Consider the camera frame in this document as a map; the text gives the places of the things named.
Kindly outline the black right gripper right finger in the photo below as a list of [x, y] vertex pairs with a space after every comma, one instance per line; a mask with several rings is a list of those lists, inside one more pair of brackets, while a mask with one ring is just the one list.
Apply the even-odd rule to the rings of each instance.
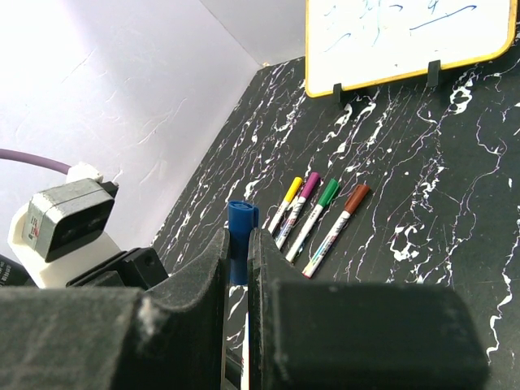
[[249, 241], [252, 389], [482, 389], [490, 369], [450, 288], [307, 279], [271, 235]]

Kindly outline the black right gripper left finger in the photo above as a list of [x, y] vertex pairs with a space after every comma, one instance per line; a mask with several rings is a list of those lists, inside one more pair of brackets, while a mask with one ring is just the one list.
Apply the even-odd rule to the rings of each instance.
[[229, 245], [219, 229], [148, 291], [2, 288], [2, 388], [220, 388]]

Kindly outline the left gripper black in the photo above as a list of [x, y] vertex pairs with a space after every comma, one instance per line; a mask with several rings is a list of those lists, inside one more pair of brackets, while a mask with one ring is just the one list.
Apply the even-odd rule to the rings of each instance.
[[[129, 287], [150, 289], [168, 278], [157, 252], [151, 248], [123, 251], [67, 282], [68, 287]], [[0, 285], [30, 285], [30, 276], [19, 263], [0, 255]]]

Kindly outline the white pen green end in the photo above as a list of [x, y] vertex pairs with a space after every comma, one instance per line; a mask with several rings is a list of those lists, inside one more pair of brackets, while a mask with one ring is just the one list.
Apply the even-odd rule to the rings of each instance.
[[314, 207], [312, 212], [310, 213], [308, 219], [305, 221], [300, 232], [298, 233], [296, 240], [293, 242], [291, 248], [289, 249], [288, 253], [285, 256], [285, 259], [288, 262], [294, 261], [295, 257], [297, 256], [298, 252], [300, 251], [301, 246], [304, 243], [305, 238], [309, 235], [310, 231], [312, 230], [312, 227], [318, 220], [323, 209], [324, 209], [324, 206], [322, 206], [321, 204], [318, 203]]

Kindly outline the white pen magenta end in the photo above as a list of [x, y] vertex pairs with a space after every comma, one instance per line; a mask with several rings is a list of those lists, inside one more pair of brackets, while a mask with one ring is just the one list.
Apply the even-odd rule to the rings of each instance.
[[285, 220], [282, 228], [279, 230], [279, 234], [275, 239], [275, 244], [278, 249], [281, 249], [284, 245], [284, 242], [287, 240], [289, 233], [292, 231], [294, 224], [297, 221], [297, 218], [301, 212], [302, 207], [306, 203], [306, 198], [300, 196], [296, 203], [294, 204], [289, 216]]

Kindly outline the white pen red end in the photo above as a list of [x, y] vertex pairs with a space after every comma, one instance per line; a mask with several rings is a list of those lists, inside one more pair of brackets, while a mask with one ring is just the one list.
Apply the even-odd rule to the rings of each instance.
[[315, 271], [317, 270], [320, 262], [326, 256], [328, 250], [331, 248], [332, 244], [338, 237], [340, 231], [343, 229], [347, 221], [349, 220], [351, 214], [347, 210], [343, 210], [340, 216], [332, 225], [331, 229], [323, 239], [322, 243], [318, 246], [316, 252], [312, 255], [307, 265], [304, 267], [302, 274], [311, 278]]

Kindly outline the blue pen cap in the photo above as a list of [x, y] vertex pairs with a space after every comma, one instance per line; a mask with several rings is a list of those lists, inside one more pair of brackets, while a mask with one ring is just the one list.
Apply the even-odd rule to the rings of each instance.
[[250, 233], [258, 227], [259, 210], [244, 201], [227, 204], [228, 231], [230, 233], [230, 281], [235, 285], [248, 283], [247, 259]]

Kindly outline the white pen yellow end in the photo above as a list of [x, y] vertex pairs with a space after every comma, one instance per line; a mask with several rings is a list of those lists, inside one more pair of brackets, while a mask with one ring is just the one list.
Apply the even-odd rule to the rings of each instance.
[[288, 209], [288, 206], [290, 205], [290, 201], [287, 201], [287, 200], [283, 200], [277, 211], [275, 212], [275, 215], [273, 216], [267, 230], [270, 234], [272, 234], [276, 228], [278, 227], [279, 223], [280, 223], [280, 220], [282, 219], [282, 217], [284, 216], [286, 210]]

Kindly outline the magenta pen cap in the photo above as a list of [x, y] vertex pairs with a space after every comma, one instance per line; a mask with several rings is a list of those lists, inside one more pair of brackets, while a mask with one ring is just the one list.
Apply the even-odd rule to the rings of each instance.
[[316, 184], [319, 184], [319, 182], [320, 182], [319, 173], [313, 171], [310, 174], [308, 180], [305, 182], [305, 186], [300, 193], [300, 197], [308, 199], [310, 197], [312, 191], [314, 190], [314, 187], [316, 186]]

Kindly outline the green pen cap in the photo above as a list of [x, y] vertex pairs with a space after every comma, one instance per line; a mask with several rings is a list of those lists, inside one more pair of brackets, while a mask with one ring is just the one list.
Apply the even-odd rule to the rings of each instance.
[[337, 180], [330, 179], [330, 181], [327, 184], [327, 187], [324, 189], [321, 197], [318, 200], [318, 204], [321, 207], [329, 206], [336, 195], [337, 191], [339, 190], [340, 185]]

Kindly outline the white pen blue end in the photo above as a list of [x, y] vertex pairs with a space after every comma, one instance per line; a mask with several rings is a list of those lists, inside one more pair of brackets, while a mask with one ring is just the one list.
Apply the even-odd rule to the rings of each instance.
[[240, 390], [249, 390], [249, 313], [245, 315], [244, 339], [241, 350]]

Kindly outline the yellow pen cap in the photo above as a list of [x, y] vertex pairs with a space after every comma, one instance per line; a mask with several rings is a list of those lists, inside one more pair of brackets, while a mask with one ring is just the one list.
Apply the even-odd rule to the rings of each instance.
[[297, 195], [299, 188], [301, 187], [301, 184], [303, 182], [303, 179], [299, 176], [295, 177], [286, 192], [284, 196], [284, 201], [290, 204], [293, 201], [293, 198]]

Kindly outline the orange red pen cap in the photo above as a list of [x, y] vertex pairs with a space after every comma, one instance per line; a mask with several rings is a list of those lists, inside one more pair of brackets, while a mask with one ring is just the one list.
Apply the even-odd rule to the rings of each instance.
[[369, 191], [370, 187], [368, 185], [358, 184], [344, 204], [344, 210], [352, 215]]

